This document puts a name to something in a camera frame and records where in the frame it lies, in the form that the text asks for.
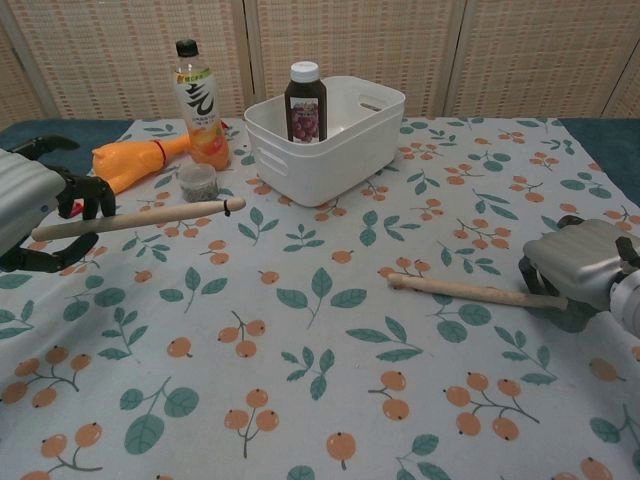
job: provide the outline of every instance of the bottle label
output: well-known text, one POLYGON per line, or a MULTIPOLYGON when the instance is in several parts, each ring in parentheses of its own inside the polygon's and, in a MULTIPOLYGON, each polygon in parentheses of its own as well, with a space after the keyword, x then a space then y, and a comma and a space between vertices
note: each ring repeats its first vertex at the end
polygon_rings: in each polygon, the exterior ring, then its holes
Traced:
POLYGON ((211 70, 176 73, 174 89, 189 130, 211 128, 219 120, 216 82, 211 70))
POLYGON ((291 129, 294 143, 320 141, 320 114, 317 98, 291 97, 291 129))

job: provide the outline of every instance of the robotic arm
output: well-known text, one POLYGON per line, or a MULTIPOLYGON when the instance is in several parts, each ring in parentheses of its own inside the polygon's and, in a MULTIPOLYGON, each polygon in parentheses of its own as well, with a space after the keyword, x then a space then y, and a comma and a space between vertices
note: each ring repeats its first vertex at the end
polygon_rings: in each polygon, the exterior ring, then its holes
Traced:
POLYGON ((74 200, 82 198, 85 220, 95 218, 98 207, 105 217, 115 214, 115 195, 100 177, 77 176, 65 168, 33 161, 57 148, 77 147, 64 137, 49 135, 10 151, 0 149, 0 270, 53 273, 86 255, 98 241, 95 233, 85 233, 53 254, 20 247, 31 230, 56 208, 62 218, 69 218, 74 200))

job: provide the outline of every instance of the white bottle cap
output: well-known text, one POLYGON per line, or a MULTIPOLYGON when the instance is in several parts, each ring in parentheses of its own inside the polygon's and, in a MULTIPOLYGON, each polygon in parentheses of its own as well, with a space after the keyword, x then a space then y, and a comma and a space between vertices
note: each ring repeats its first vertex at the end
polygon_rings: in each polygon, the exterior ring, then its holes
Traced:
POLYGON ((320 68, 314 62, 296 62, 291 65, 291 80, 297 83, 311 83, 320 78, 320 68))

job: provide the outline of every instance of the wooden stick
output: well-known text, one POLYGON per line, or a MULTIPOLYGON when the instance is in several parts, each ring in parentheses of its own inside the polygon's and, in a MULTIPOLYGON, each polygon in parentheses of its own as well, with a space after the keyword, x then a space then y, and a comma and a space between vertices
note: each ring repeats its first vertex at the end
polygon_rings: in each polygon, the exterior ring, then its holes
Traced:
POLYGON ((387 277, 389 284, 395 288, 413 288, 427 293, 449 295, 451 297, 468 298, 481 302, 515 305, 517 307, 557 308, 566 310, 566 297, 534 295, 532 293, 512 292, 491 287, 477 287, 467 283, 445 282, 435 278, 419 278, 400 273, 391 273, 387 277))
POLYGON ((113 217, 96 218, 95 220, 81 220, 73 223, 63 223, 48 227, 34 228, 31 236, 37 242, 44 240, 57 240, 59 238, 77 237, 88 232, 111 232, 125 228, 143 227, 156 223, 175 222, 190 218, 206 217, 214 213, 225 211, 235 212, 244 208, 244 198, 232 197, 228 200, 213 202, 198 202, 178 205, 176 207, 161 207, 146 212, 127 213, 114 215, 113 217))

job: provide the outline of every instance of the grape juice bottle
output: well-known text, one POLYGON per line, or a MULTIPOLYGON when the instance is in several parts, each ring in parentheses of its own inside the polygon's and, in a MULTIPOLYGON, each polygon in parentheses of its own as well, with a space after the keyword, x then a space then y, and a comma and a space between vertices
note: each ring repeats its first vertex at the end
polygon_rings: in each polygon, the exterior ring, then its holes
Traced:
POLYGON ((176 42, 176 50, 174 90, 189 131, 191 157, 196 163, 224 170, 229 165, 229 145, 218 112, 216 81, 211 70, 200 63, 194 40, 176 42))
POLYGON ((284 92, 287 134, 294 143, 318 143, 327 138, 327 89, 313 62, 291 65, 291 82, 284 92))

